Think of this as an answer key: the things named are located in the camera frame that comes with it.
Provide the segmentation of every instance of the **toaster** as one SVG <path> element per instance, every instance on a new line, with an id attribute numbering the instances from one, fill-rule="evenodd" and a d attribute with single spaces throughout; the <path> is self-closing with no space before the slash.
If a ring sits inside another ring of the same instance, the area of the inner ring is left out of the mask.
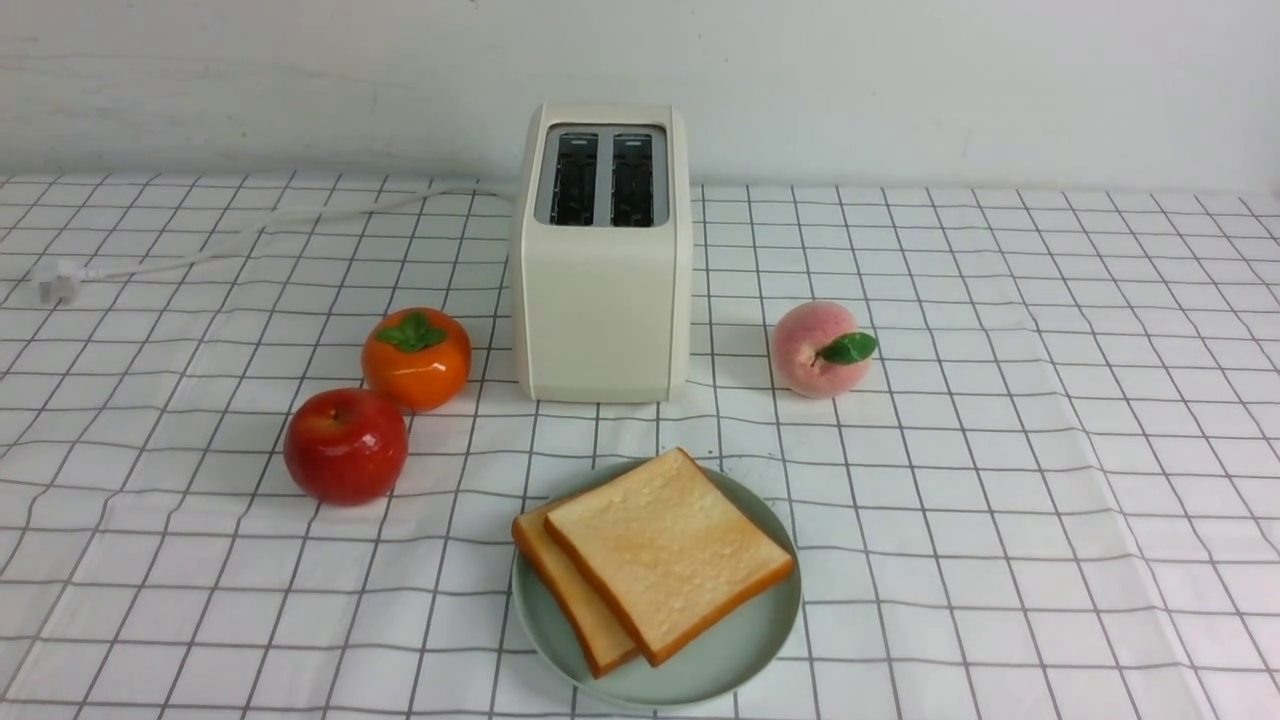
<path id="1" fill-rule="evenodd" d="M 677 397 L 689 370 L 691 214 L 673 108 L 538 109 L 508 252 L 516 374 L 530 398 Z"/>

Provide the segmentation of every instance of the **red apple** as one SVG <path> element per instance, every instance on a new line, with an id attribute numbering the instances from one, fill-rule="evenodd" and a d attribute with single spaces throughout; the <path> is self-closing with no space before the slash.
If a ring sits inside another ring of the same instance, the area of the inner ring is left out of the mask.
<path id="1" fill-rule="evenodd" d="M 329 505 L 362 505 L 390 492 L 408 459 L 408 427 L 396 405 L 343 387 L 310 397 L 284 432 L 284 466 Z"/>
<path id="2" fill-rule="evenodd" d="M 876 338 L 858 332 L 844 305 L 815 300 L 782 315 L 773 328 L 773 373 L 805 397 L 829 398 L 849 392 L 872 369 Z"/>

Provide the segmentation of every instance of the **bread slice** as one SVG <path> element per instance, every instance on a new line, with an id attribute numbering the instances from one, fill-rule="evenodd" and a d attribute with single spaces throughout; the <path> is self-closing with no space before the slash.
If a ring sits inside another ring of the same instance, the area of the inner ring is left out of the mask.
<path id="1" fill-rule="evenodd" d="M 547 533 L 654 667 L 795 565 L 678 447 L 553 507 Z"/>
<path id="2" fill-rule="evenodd" d="M 568 619 L 591 676 L 599 679 L 639 656 L 640 648 L 568 556 L 547 536 L 544 518 L 563 502 L 554 501 L 517 515 L 511 524 L 511 537 Z"/>

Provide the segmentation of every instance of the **white power cord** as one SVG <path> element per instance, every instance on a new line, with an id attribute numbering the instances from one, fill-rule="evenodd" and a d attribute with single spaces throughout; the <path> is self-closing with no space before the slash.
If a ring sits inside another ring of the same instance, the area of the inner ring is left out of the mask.
<path id="1" fill-rule="evenodd" d="M 379 213 L 390 210 L 392 208 L 399 208 L 401 205 L 407 205 L 410 202 L 419 202 L 428 197 L 449 193 L 492 195 L 506 200 L 512 200 L 515 196 L 513 188 L 506 186 L 456 183 L 439 184 L 430 190 L 424 190 L 403 197 L 396 197 L 394 200 L 385 200 L 383 202 L 374 202 L 356 208 L 279 208 L 268 213 L 252 225 L 236 233 L 236 236 L 195 255 L 174 258 L 172 260 L 156 260 L 154 263 L 142 263 L 137 265 L 106 265 L 96 268 L 86 268 L 68 259 L 47 259 L 38 263 L 32 270 L 31 282 L 38 291 L 40 302 L 44 305 L 54 305 L 58 301 L 73 300 L 76 293 L 79 292 L 81 283 L 84 282 L 147 273 L 163 273 L 166 270 L 175 270 L 195 265 L 215 258 L 237 255 L 252 247 L 259 233 L 266 231 L 270 225 L 276 225 L 283 222 L 314 220 L 321 217 L 355 217 L 367 213 Z"/>

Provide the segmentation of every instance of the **green plate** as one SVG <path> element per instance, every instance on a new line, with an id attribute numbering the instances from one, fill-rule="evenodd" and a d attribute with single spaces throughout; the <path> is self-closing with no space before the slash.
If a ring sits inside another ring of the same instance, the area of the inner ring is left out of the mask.
<path id="1" fill-rule="evenodd" d="M 641 462 L 598 468 L 568 483 L 556 497 L 604 484 Z M 707 470 L 733 505 L 796 557 L 786 527 L 763 500 L 732 478 Z M 525 633 L 544 660 L 582 692 L 618 707 L 645 711 L 705 702 L 750 680 L 782 650 L 800 614 L 801 597 L 797 559 L 786 580 L 740 606 L 660 667 L 650 667 L 637 657 L 596 680 L 556 598 L 520 552 L 511 570 L 511 587 Z"/>

